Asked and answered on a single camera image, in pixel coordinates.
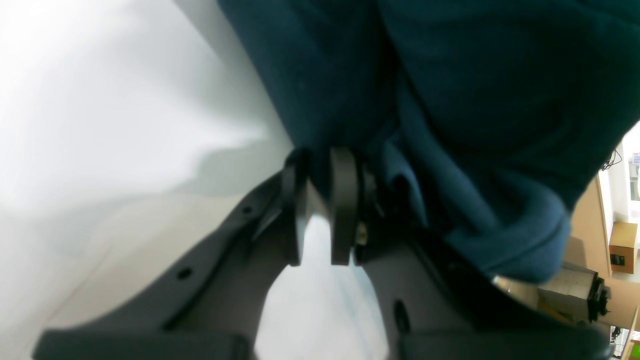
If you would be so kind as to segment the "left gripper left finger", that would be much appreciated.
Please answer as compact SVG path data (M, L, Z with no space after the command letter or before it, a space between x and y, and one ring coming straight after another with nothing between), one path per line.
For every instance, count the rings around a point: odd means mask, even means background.
M35 360L251 360L266 296L301 264L310 155L293 150L210 235L139 294L84 325L49 329Z

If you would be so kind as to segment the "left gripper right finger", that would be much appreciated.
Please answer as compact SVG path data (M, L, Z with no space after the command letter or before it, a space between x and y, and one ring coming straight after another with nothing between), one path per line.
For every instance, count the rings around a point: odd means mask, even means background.
M606 360L598 330L535 312L424 230L345 147L329 152L331 263L368 276L391 360Z

